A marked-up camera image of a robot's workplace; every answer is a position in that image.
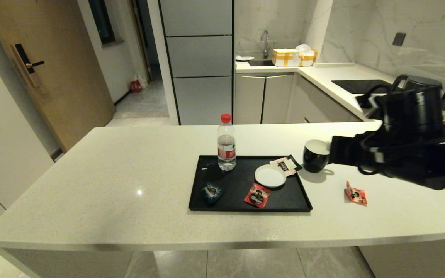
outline snack packet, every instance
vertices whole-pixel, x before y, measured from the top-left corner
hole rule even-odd
[[[286,176],[294,175],[297,171],[302,169],[300,163],[296,162],[293,155],[288,155],[283,158],[279,158],[278,160],[273,160],[269,162],[270,165],[276,165],[284,171]]]
[[[365,195],[365,191],[363,189],[352,188],[349,181],[346,181],[346,195],[348,195],[348,198],[353,203],[362,205],[367,204],[367,196]]]
[[[258,183],[254,183],[244,201],[258,208],[263,208],[270,197],[270,190]]]
[[[207,185],[202,188],[202,194],[210,204],[214,204],[224,194],[224,188],[213,183],[207,183]]]

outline faucet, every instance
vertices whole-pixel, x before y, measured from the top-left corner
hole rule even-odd
[[[267,30],[264,30],[262,32],[260,40],[263,41],[264,38],[265,38],[265,45],[263,46],[263,58],[266,59],[269,56],[269,53],[267,52],[267,44],[269,43],[269,32],[267,32]]]

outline black cup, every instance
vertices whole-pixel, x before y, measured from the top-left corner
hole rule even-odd
[[[318,173],[329,163],[329,143],[309,140],[303,150],[303,167],[310,173]]]

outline speckled quartz countertop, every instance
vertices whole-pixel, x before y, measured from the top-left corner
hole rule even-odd
[[[366,118],[363,114],[355,99],[356,95],[352,95],[340,86],[332,83],[332,80],[381,79],[389,83],[394,82],[394,77],[392,76],[355,63],[322,63],[314,64],[310,67],[252,67],[248,62],[235,62],[235,72],[250,76],[252,73],[279,74],[282,72],[297,72],[364,121],[372,120]]]
[[[237,125],[237,154],[292,154],[302,162],[308,139],[378,127],[378,122]],[[93,129],[0,217],[0,247],[207,250],[445,239],[445,191],[334,164],[326,166],[327,176],[299,172],[314,206],[310,213],[192,212],[197,159],[217,153],[216,130]],[[366,190],[368,206],[347,201],[346,180]]]

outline red bottle cap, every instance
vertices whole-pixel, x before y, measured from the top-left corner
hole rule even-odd
[[[222,114],[221,115],[221,122],[227,124],[229,122],[231,122],[231,115],[226,113],[226,114]]]

